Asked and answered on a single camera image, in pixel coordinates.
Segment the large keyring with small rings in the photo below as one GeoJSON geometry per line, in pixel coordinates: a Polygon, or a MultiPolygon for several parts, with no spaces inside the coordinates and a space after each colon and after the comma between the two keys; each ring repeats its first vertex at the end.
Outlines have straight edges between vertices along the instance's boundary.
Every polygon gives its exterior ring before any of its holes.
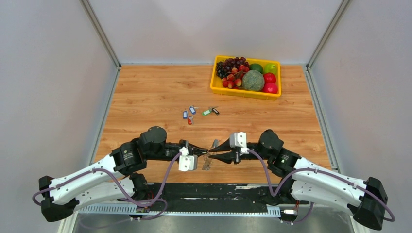
{"type": "MultiPolygon", "coordinates": [[[[214,139],[212,146],[210,147],[211,149],[214,149],[215,147],[217,147],[219,145],[219,140],[218,139],[214,139]]],[[[202,166],[202,170],[208,171],[211,168],[211,165],[213,164],[213,159],[211,158],[211,156],[213,155],[213,152],[208,152],[206,155],[203,156],[204,159],[204,163],[202,166]]]]}

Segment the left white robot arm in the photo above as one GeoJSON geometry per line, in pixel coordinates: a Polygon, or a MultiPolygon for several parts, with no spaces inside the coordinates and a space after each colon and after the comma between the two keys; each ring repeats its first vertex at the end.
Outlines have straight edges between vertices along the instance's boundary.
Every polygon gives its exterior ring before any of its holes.
{"type": "Polygon", "coordinates": [[[34,194],[33,201],[42,195],[43,200],[36,204],[48,222],[65,219],[85,206],[121,197],[147,207],[153,200],[149,197],[146,179],[138,171],[147,167],[148,160],[173,163],[182,158],[179,170],[189,171],[195,170],[198,157],[208,152],[187,140],[178,143],[166,140],[166,130],[153,126],[79,171],[61,178],[40,178],[39,192],[34,194]]]}

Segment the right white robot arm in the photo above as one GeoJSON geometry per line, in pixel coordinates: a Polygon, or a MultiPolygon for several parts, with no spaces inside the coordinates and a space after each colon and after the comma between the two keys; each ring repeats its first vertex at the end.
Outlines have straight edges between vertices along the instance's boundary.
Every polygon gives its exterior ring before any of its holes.
{"type": "Polygon", "coordinates": [[[318,166],[283,147],[273,130],[264,131],[256,143],[247,142],[246,133],[233,133],[211,149],[211,158],[227,164],[258,159],[266,178],[270,173],[281,178],[276,188],[268,181],[270,200],[318,203],[345,212],[364,227],[380,231],[384,221],[393,222],[387,206],[388,196],[380,180],[352,178],[318,166]]]}

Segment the green tag key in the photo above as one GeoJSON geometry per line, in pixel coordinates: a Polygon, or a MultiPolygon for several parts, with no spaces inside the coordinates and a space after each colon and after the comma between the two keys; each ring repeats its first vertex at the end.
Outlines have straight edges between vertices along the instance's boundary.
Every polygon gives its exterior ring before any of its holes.
{"type": "Polygon", "coordinates": [[[212,111],[211,111],[210,109],[207,109],[207,110],[205,110],[205,111],[202,112],[202,115],[203,115],[203,116],[207,116],[207,115],[209,115],[211,112],[212,112],[212,111]]]}

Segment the blue tag key left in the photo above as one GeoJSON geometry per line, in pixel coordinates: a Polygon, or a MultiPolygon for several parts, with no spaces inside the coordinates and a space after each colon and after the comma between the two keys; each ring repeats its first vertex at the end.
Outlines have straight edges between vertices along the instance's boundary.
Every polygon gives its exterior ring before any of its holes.
{"type": "Polygon", "coordinates": [[[186,110],[184,110],[184,111],[182,112],[182,118],[183,118],[183,119],[187,119],[187,118],[188,118],[188,112],[187,112],[186,110]]]}

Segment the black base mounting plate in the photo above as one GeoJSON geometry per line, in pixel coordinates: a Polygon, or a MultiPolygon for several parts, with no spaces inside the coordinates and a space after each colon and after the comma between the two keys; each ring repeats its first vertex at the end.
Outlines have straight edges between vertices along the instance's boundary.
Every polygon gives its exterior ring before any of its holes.
{"type": "Polygon", "coordinates": [[[263,213],[267,205],[296,205],[290,194],[272,197],[267,185],[167,183],[160,195],[168,212],[263,213]]]}

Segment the red cherries cluster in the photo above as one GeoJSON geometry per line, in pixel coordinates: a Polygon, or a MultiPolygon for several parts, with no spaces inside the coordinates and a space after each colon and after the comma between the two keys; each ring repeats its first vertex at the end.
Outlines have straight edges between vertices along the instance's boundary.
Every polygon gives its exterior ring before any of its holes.
{"type": "Polygon", "coordinates": [[[240,65],[239,67],[220,68],[217,75],[224,88],[239,89],[242,87],[242,79],[248,71],[249,67],[240,65]]]}

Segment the green netted melon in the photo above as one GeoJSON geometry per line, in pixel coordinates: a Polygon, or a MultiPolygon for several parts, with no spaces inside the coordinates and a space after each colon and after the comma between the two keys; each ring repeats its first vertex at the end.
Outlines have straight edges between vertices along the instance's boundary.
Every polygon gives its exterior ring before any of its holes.
{"type": "Polygon", "coordinates": [[[248,71],[242,78],[242,87],[248,91],[261,91],[264,85],[263,75],[255,70],[248,71]]]}

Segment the lower red apple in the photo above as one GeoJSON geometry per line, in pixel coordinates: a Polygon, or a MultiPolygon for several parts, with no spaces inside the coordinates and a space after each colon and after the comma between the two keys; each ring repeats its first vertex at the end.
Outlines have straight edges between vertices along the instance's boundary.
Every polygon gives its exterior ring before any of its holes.
{"type": "Polygon", "coordinates": [[[278,86],[275,83],[266,83],[262,89],[262,92],[270,93],[270,94],[277,94],[278,86]]]}

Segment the red apple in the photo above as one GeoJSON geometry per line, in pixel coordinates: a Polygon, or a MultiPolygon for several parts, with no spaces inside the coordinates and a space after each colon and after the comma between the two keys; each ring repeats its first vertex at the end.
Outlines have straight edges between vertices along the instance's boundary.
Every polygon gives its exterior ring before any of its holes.
{"type": "Polygon", "coordinates": [[[264,77],[265,83],[276,83],[276,80],[277,80],[276,75],[271,72],[263,74],[263,77],[264,77]]]}
{"type": "Polygon", "coordinates": [[[278,86],[275,83],[266,83],[262,89],[262,92],[270,93],[270,94],[277,94],[278,86]]]}

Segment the dark purple grape bunch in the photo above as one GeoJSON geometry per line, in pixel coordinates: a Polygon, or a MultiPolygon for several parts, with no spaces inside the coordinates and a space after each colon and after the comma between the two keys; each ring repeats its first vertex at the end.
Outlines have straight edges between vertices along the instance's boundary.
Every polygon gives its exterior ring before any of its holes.
{"type": "Polygon", "coordinates": [[[235,78],[239,78],[248,72],[249,68],[250,64],[245,57],[220,59],[215,64],[215,74],[221,79],[227,78],[230,74],[235,78]]]}

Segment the upper red apple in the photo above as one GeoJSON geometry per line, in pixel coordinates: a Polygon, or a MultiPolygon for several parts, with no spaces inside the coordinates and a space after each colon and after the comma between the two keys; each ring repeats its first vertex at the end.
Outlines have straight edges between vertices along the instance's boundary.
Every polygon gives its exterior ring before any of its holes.
{"type": "Polygon", "coordinates": [[[276,75],[271,72],[263,74],[263,77],[264,77],[265,83],[276,83],[276,80],[277,80],[276,75]]]}

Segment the dark green lime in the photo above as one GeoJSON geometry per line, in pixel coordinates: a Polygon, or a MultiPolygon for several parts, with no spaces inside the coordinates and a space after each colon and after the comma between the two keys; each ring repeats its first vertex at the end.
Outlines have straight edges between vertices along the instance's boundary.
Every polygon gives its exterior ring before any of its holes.
{"type": "Polygon", "coordinates": [[[257,64],[257,63],[250,64],[250,65],[249,65],[249,69],[250,69],[250,70],[258,71],[258,72],[260,72],[261,74],[264,73],[264,68],[263,68],[263,66],[260,65],[260,64],[257,64]]]}

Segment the light green apple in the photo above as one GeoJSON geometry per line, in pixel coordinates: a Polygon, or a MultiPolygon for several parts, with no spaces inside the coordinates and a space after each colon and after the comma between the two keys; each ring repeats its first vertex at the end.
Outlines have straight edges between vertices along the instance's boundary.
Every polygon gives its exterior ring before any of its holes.
{"type": "Polygon", "coordinates": [[[264,67],[264,74],[272,73],[272,74],[276,75],[277,71],[278,71],[278,65],[274,64],[274,63],[269,63],[264,67]]]}

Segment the aluminium front rail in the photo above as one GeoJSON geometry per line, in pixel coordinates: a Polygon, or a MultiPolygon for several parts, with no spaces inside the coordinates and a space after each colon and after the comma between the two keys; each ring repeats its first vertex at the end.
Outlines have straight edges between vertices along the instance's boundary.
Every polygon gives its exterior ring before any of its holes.
{"type": "Polygon", "coordinates": [[[144,209],[122,199],[81,207],[61,233],[351,233],[351,217],[290,195],[272,197],[265,184],[167,183],[144,209]]]}

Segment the right aluminium corner post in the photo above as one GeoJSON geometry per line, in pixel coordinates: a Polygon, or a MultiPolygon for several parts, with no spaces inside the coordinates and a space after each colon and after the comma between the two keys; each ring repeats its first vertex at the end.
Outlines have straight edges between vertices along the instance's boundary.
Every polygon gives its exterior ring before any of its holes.
{"type": "Polygon", "coordinates": [[[312,53],[309,61],[306,64],[307,71],[311,70],[312,67],[314,66],[315,62],[317,61],[317,59],[320,55],[320,53],[322,52],[322,49],[324,48],[324,46],[328,42],[330,36],[335,31],[335,28],[339,24],[341,18],[345,14],[345,12],[346,12],[348,6],[351,4],[351,2],[352,2],[352,0],[342,0],[340,2],[336,12],[334,13],[334,15],[333,15],[331,21],[329,22],[325,32],[323,33],[319,43],[317,44],[314,52],[312,53]]]}

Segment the aluminium corner post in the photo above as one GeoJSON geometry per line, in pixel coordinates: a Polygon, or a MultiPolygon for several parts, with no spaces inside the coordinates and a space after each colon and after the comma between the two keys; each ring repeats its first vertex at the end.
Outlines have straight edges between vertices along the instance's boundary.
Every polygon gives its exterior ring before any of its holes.
{"type": "Polygon", "coordinates": [[[121,69],[121,63],[111,45],[111,43],[109,42],[109,39],[106,35],[106,33],[104,32],[104,29],[92,7],[92,4],[89,0],[80,0],[80,3],[82,5],[82,7],[84,8],[86,15],[88,16],[91,24],[93,25],[98,37],[100,38],[106,52],[108,53],[110,59],[112,60],[114,66],[117,68],[117,70],[121,69]]]}
{"type": "Polygon", "coordinates": [[[345,12],[346,12],[348,6],[351,4],[351,2],[352,2],[352,0],[342,0],[340,2],[336,12],[334,13],[334,15],[333,15],[331,21],[329,22],[325,32],[323,33],[319,43],[317,44],[314,52],[312,53],[309,61],[306,64],[307,71],[311,70],[312,67],[314,66],[315,62],[317,61],[317,59],[320,55],[320,53],[322,52],[322,49],[324,48],[324,46],[328,42],[330,36],[335,31],[335,28],[339,24],[341,18],[345,14],[345,12]]]}

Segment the left aluminium corner post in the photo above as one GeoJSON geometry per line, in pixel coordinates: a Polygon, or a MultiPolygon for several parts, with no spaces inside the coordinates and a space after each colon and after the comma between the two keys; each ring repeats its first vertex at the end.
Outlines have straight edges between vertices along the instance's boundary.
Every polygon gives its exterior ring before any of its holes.
{"type": "Polygon", "coordinates": [[[92,4],[89,0],[80,0],[80,3],[82,5],[82,7],[84,8],[86,15],[88,16],[91,24],[93,25],[98,37],[100,38],[106,52],[108,53],[110,59],[112,60],[114,66],[117,68],[117,70],[121,69],[121,63],[111,45],[111,43],[109,42],[109,39],[106,35],[106,33],[104,32],[104,29],[92,7],[92,4]]]}

